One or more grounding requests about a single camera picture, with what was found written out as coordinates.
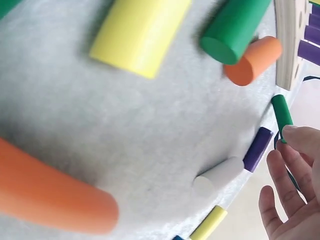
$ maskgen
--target fingernail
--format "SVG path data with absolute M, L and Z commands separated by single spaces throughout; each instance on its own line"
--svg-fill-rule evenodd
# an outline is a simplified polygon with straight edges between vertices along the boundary
M 282 132 L 291 132 L 293 130 L 295 130 L 297 128 L 297 126 L 294 125 L 285 125 L 282 129 Z

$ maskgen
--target hole in wooden board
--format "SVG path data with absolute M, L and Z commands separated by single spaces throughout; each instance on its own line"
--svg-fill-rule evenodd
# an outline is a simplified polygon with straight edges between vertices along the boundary
M 300 12 L 300 16 L 299 16 L 299 28 L 301 28 L 302 25 L 302 11 Z
M 294 79 L 296 79 L 296 78 L 297 78 L 298 71 L 299 71 L 299 64 L 298 64 L 298 66 L 296 67 L 295 75 L 294 75 Z

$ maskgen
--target hand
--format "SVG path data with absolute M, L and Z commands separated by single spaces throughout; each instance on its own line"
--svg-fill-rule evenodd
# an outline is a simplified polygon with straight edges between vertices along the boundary
M 278 141 L 267 156 L 267 165 L 288 221 L 283 223 L 275 208 L 272 187 L 260 192 L 259 209 L 270 240 L 320 239 L 320 131 L 310 127 L 285 126 L 288 144 Z M 287 174 L 294 176 L 306 202 Z

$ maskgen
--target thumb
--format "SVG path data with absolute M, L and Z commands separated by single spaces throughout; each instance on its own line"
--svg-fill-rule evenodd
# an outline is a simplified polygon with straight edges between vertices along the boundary
M 320 131 L 311 127 L 286 125 L 282 129 L 286 142 L 299 153 L 311 158 L 320 158 Z

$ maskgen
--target finger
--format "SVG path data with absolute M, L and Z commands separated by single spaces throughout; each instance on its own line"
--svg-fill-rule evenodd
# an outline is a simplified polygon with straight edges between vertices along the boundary
M 320 156 L 320 131 L 311 127 L 286 125 L 282 134 L 287 143 L 299 153 L 313 158 Z
M 307 154 L 305 153 L 301 153 L 300 152 L 300 156 L 304 159 L 304 161 L 310 166 L 312 167 L 314 165 L 314 159 L 310 156 L 308 156 Z
M 299 196 L 294 184 L 287 174 L 285 162 L 278 150 L 272 150 L 266 158 L 271 178 L 278 192 L 280 202 L 286 215 L 290 218 L 305 202 Z
M 301 157 L 299 152 L 294 150 L 288 144 L 283 144 L 281 141 L 278 141 L 276 143 L 276 149 L 280 151 L 285 164 L 296 180 L 306 201 L 310 202 L 316 196 L 313 185 L 311 184 L 311 167 Z
M 283 224 L 276 210 L 275 194 L 271 186 L 261 189 L 259 210 L 265 231 L 271 239 L 273 233 Z

